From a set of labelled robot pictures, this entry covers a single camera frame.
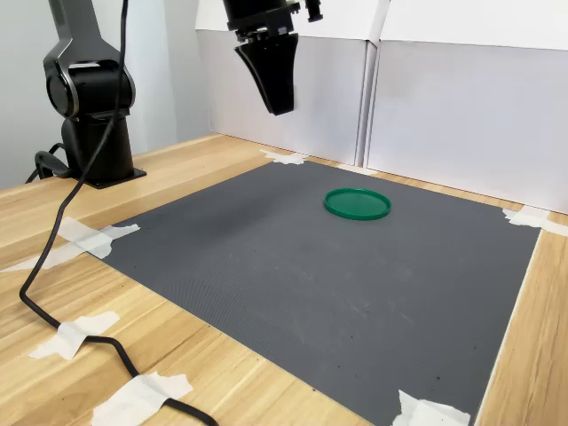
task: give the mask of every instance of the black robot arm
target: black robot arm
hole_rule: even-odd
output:
[[[114,112],[110,137],[86,175],[86,183],[105,188],[146,173],[132,164],[126,116],[136,90],[126,69],[116,93],[119,52],[100,35],[92,0],[49,0],[59,42],[43,60],[47,93],[65,121],[61,129],[68,168],[51,153],[35,158],[40,177],[79,178]],[[294,109],[294,58],[298,42],[292,13],[298,0],[224,0],[228,27],[241,44],[236,48],[250,70],[266,108],[279,115]],[[309,21],[320,20],[320,0],[305,0]]]
[[[280,115],[294,110],[294,58],[298,35],[292,13],[300,4],[286,0],[223,0],[228,27],[241,45],[235,50],[255,79],[266,109]],[[305,0],[308,21],[321,20],[320,0]]]

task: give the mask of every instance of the white panel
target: white panel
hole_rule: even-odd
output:
[[[308,22],[302,2],[300,13],[293,15],[294,28],[300,36],[371,40],[378,43],[390,0],[322,0],[324,19]],[[228,31],[223,0],[201,0],[196,28]]]
[[[568,50],[568,2],[392,0],[381,39]]]
[[[294,71],[296,110],[274,116],[266,111],[249,70],[233,50],[234,34],[197,33],[209,79],[213,131],[354,163],[366,42],[300,37]]]
[[[383,42],[368,167],[568,213],[568,54]]]

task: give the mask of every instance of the wooden table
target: wooden table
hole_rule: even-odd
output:
[[[138,155],[148,172],[104,191],[84,187],[66,215],[100,229],[262,166],[259,148],[210,136]],[[329,166],[337,163],[310,158]],[[374,176],[519,210],[508,201],[385,173]],[[0,269],[42,249],[73,180],[46,179],[0,192]],[[568,225],[568,217],[550,219]],[[58,237],[56,246],[64,241]],[[130,377],[114,349],[85,344],[71,361],[30,359],[53,336],[18,297],[29,271],[0,273],[0,423],[85,424]],[[28,294],[59,321],[115,311],[106,335],[119,339],[138,370],[186,374],[183,400],[223,424],[367,424],[293,375],[94,257],[41,271]],[[566,238],[542,231],[493,371],[480,425],[568,424],[568,252]],[[197,424],[163,407],[149,424]]]

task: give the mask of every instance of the green lid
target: green lid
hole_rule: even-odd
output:
[[[354,220],[374,220],[391,212],[391,200],[368,189],[341,188],[326,195],[326,209]]]

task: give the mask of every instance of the white wall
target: white wall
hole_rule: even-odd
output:
[[[198,0],[164,0],[179,141],[211,132],[205,76],[194,29],[198,3]]]
[[[23,183],[34,154],[60,140],[43,57],[58,41],[46,0],[0,0],[0,188]]]
[[[122,2],[93,3],[103,38],[120,47]],[[130,2],[126,64],[137,88],[128,118],[134,154],[209,132],[193,30],[196,7],[196,0]],[[0,10],[0,188],[5,188],[23,183],[37,151],[60,142],[63,119],[45,92],[43,57],[58,41],[48,0],[0,0]]]

